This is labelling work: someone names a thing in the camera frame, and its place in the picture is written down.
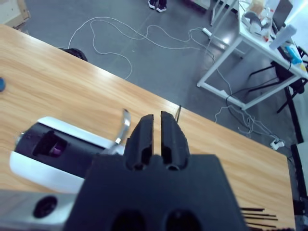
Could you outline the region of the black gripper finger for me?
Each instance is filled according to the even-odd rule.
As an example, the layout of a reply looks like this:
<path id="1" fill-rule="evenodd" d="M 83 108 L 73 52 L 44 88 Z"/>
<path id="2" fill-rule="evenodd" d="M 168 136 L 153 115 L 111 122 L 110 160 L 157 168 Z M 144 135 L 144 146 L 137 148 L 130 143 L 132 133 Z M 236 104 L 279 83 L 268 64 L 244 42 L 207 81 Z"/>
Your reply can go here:
<path id="1" fill-rule="evenodd" d="M 185 169 L 190 156 L 187 139 L 174 116 L 161 111 L 161 156 L 168 170 Z"/>
<path id="2" fill-rule="evenodd" d="M 153 155 L 154 115 L 143 116 L 126 142 L 126 166 L 144 170 Z"/>

